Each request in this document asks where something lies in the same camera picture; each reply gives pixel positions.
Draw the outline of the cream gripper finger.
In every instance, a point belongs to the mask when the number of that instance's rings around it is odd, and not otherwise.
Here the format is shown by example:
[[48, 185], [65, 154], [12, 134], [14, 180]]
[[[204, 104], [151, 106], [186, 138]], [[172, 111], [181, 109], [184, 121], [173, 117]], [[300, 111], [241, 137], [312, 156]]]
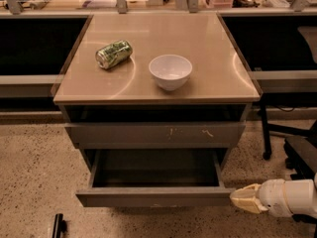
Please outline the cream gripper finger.
[[232, 203], [241, 208], [241, 209], [245, 209], [246, 208], [246, 195], [247, 195], [247, 191], [243, 188], [240, 189], [236, 189], [235, 191], [233, 191], [230, 194], [230, 199], [232, 201]]

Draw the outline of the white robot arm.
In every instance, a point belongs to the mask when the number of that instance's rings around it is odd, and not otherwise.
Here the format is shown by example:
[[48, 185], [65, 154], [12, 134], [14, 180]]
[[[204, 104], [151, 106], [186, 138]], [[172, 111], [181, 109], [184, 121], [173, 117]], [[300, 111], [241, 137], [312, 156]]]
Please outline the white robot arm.
[[274, 217], [317, 218], [316, 178], [269, 179], [233, 191], [230, 199], [236, 207], [254, 214], [267, 212]]

